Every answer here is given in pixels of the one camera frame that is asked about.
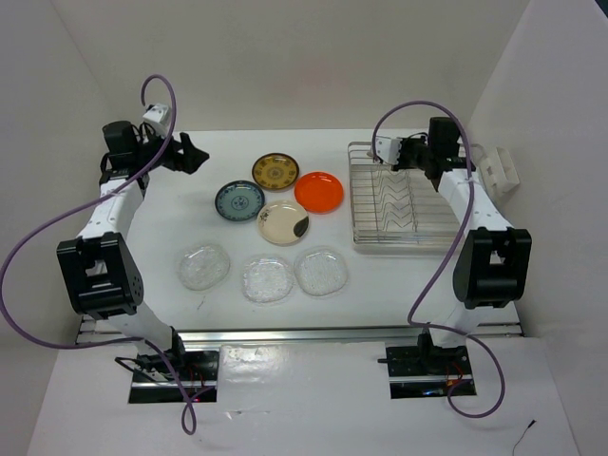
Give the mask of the blue patterned plate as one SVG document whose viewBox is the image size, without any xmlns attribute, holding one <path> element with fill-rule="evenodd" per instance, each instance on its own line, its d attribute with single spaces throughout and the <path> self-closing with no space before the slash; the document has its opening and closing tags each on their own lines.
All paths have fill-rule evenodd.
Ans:
<svg viewBox="0 0 608 456">
<path fill-rule="evenodd" d="M 262 188 L 249 180 L 234 180 L 216 193 L 214 204 L 218 214 L 229 221 L 255 219 L 266 198 Z"/>
</svg>

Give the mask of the brown patterned plate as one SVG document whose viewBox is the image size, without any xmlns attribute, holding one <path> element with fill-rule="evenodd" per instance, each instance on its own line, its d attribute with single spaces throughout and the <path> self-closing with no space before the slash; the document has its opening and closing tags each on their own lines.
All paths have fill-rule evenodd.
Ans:
<svg viewBox="0 0 608 456">
<path fill-rule="evenodd" d="M 253 164 L 252 177 L 263 190 L 283 191 L 292 187 L 298 180 L 298 162 L 283 153 L 269 153 L 259 157 Z"/>
</svg>

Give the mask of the cream plate with black patch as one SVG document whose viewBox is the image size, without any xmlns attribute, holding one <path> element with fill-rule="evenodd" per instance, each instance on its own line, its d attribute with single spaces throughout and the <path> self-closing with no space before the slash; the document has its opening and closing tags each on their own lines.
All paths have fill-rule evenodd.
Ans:
<svg viewBox="0 0 608 456">
<path fill-rule="evenodd" d="M 266 204 L 258 213 L 256 224 L 265 240 L 274 245 L 288 246 L 306 235 L 310 218 L 300 204 L 282 199 Z"/>
</svg>

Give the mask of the orange plate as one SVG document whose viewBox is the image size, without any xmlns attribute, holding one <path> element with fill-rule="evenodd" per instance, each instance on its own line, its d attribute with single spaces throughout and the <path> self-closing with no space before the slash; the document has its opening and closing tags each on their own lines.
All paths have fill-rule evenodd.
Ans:
<svg viewBox="0 0 608 456">
<path fill-rule="evenodd" d="M 315 171 L 296 182 L 294 197 L 308 212 L 327 214 L 340 206 L 344 199 L 344 189 L 334 175 Z"/>
</svg>

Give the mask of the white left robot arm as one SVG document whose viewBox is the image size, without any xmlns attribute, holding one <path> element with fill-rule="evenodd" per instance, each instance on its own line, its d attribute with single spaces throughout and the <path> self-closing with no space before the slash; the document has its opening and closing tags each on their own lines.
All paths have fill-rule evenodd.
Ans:
<svg viewBox="0 0 608 456">
<path fill-rule="evenodd" d="M 145 304 L 143 278 L 125 241 L 149 176 L 129 179 L 147 164 L 191 175 L 209 155 L 188 134 L 167 142 L 149 123 L 117 121 L 105 125 L 103 134 L 108 148 L 100 163 L 104 202 L 79 235 L 56 250 L 67 294 L 77 314 L 133 338 L 136 361 L 145 371 L 178 379 L 187 372 L 189 356 L 178 332 Z"/>
</svg>

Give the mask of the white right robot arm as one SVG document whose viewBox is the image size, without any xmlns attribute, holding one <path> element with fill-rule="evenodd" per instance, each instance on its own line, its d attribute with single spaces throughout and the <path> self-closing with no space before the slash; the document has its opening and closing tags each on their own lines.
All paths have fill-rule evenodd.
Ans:
<svg viewBox="0 0 608 456">
<path fill-rule="evenodd" d="M 523 295 L 532 238 L 516 229 L 495 207 L 479 175 L 460 153 L 461 132 L 448 117 L 429 120 L 424 139 L 403 139 L 398 169 L 424 172 L 464 228 L 452 273 L 456 303 L 418 337 L 416 362 L 435 373 L 464 352 L 466 336 L 490 313 Z"/>
</svg>

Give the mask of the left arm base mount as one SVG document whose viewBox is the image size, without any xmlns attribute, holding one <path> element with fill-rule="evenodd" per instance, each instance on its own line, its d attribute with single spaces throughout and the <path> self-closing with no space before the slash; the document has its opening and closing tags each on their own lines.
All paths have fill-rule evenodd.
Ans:
<svg viewBox="0 0 608 456">
<path fill-rule="evenodd" d="M 131 373 L 129 404 L 168 404 L 183 401 L 175 376 L 159 361 L 142 356 L 117 356 L 114 362 Z M 195 403 L 215 403 L 218 394 L 219 350 L 187 351 L 174 368 L 187 395 Z"/>
</svg>

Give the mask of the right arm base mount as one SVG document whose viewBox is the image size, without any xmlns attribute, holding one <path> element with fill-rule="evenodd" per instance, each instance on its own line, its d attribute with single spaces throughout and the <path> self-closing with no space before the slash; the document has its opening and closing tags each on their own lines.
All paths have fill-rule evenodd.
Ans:
<svg viewBox="0 0 608 456">
<path fill-rule="evenodd" d="M 475 396 L 472 368 L 466 347 L 387 347 L 377 363 L 387 369 L 391 399 Z"/>
</svg>

